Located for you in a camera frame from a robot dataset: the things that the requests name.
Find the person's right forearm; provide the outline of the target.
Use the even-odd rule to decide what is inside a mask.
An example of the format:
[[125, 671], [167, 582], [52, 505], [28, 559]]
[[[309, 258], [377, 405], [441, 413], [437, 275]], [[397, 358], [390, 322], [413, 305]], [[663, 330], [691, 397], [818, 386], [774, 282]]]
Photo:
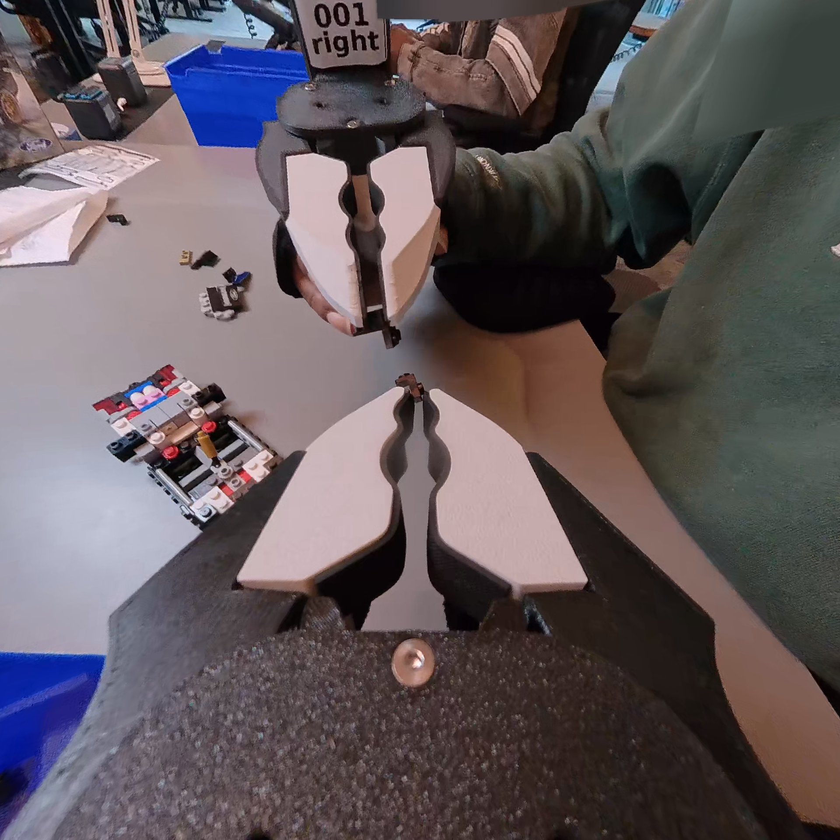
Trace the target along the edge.
[[678, 180], [654, 174], [678, 135], [673, 118], [619, 99], [536, 150], [458, 150], [435, 266], [657, 264], [685, 234]]

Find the person's right hand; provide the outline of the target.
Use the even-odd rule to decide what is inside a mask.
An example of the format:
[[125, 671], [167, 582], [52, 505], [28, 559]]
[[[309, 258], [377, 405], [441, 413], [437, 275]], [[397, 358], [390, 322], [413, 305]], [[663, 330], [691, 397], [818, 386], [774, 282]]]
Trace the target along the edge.
[[321, 320], [325, 321], [342, 334], [350, 337], [355, 335], [355, 327], [352, 322], [335, 311], [328, 303], [323, 294], [321, 294], [321, 291], [317, 288], [316, 284], [310, 278], [299, 257], [296, 257], [294, 260], [292, 276], [300, 297], [308, 304], [310, 309], [320, 317]]

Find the white numbered paper bag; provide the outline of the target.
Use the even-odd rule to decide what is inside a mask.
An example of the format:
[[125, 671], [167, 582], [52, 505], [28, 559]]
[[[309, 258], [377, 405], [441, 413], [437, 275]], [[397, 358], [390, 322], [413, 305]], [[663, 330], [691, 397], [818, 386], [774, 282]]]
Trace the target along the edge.
[[106, 191], [86, 187], [2, 191], [1, 266], [70, 263], [108, 202]]

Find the black office chair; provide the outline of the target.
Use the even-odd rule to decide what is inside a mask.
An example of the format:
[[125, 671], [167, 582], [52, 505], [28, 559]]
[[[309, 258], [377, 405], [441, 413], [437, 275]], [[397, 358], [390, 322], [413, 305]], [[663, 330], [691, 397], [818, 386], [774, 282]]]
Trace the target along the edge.
[[551, 134], [570, 130], [645, 1], [603, 1], [581, 7], [560, 75]]

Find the large blue plastic bin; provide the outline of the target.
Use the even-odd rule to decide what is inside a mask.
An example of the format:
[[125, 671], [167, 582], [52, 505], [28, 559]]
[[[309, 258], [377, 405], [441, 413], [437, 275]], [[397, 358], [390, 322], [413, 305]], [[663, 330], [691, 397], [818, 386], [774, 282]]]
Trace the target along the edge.
[[1, 829], [44, 781], [81, 724], [105, 657], [1, 653]]

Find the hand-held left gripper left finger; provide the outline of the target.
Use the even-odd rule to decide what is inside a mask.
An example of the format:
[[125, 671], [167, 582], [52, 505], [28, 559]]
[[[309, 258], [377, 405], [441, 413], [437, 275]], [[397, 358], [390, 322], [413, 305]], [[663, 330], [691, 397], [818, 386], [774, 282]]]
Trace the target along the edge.
[[380, 548], [402, 513], [411, 396], [394, 387], [307, 448], [239, 571], [246, 589], [314, 594], [330, 573]]

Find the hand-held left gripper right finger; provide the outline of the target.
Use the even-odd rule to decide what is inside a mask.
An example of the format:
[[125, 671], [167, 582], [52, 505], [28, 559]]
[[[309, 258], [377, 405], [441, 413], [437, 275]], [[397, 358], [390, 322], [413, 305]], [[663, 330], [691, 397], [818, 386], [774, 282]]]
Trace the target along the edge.
[[514, 596], [585, 588], [587, 575], [516, 438], [433, 389], [427, 440], [430, 512], [445, 550]]

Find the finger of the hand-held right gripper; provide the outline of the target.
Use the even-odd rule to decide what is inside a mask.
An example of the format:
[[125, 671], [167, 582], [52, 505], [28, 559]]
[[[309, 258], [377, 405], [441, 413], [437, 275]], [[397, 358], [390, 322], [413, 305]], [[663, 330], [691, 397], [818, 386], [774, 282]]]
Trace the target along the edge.
[[372, 182], [383, 195], [379, 223], [384, 308], [398, 324], [424, 284], [438, 242], [440, 210], [424, 146], [399, 147], [372, 162]]
[[342, 195], [349, 166], [321, 154], [286, 158], [287, 231], [310, 279], [333, 310], [363, 328], [358, 258], [350, 243], [350, 215]]

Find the brick car model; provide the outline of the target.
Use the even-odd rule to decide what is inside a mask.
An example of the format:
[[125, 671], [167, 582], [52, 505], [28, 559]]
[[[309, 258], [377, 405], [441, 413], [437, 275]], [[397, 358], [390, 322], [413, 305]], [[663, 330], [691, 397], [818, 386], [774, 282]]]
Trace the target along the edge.
[[200, 387], [167, 364], [92, 409], [115, 435], [110, 454], [122, 463], [145, 464], [183, 517], [203, 529], [283, 459], [226, 413], [226, 399], [219, 385]]

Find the toy car set box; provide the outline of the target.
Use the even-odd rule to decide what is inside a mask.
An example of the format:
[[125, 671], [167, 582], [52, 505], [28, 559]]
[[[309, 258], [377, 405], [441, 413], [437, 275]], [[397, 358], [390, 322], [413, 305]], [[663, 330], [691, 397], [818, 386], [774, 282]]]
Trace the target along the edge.
[[62, 154], [63, 148], [18, 65], [1, 40], [1, 169]]

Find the small blue bin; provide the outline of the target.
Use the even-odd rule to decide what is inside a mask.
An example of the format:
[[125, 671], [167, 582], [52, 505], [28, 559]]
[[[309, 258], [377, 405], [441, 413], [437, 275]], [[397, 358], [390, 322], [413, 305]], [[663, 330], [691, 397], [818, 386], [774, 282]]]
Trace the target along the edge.
[[197, 143], [205, 147], [254, 149], [266, 122], [277, 120], [277, 100], [308, 81], [303, 55], [295, 50], [200, 45], [164, 68]]

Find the black brick axle assembly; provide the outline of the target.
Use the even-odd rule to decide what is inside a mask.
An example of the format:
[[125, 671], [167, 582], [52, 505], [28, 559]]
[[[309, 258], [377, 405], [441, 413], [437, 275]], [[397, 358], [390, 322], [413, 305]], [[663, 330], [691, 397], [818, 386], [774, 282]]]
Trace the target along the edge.
[[235, 318], [245, 308], [245, 298], [236, 286], [207, 287], [198, 294], [200, 312], [219, 321]]

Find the person's torso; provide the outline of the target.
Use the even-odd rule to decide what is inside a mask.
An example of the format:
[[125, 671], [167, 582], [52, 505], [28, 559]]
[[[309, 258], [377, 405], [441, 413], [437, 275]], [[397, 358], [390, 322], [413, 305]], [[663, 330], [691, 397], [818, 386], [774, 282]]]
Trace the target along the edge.
[[700, 140], [731, 2], [688, 2], [605, 124], [609, 244], [679, 278], [616, 325], [607, 402], [678, 519], [838, 690], [838, 117]]

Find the small black box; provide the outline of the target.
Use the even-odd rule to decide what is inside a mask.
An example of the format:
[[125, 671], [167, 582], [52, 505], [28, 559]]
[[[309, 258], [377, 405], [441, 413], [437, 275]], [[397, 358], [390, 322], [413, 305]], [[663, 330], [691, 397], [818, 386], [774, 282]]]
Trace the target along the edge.
[[138, 108], [147, 103], [147, 91], [130, 56], [102, 59], [98, 63], [98, 74], [119, 110]]
[[60, 94], [59, 100], [83, 138], [106, 141], [120, 138], [123, 132], [120, 111], [105, 90], [79, 84]]

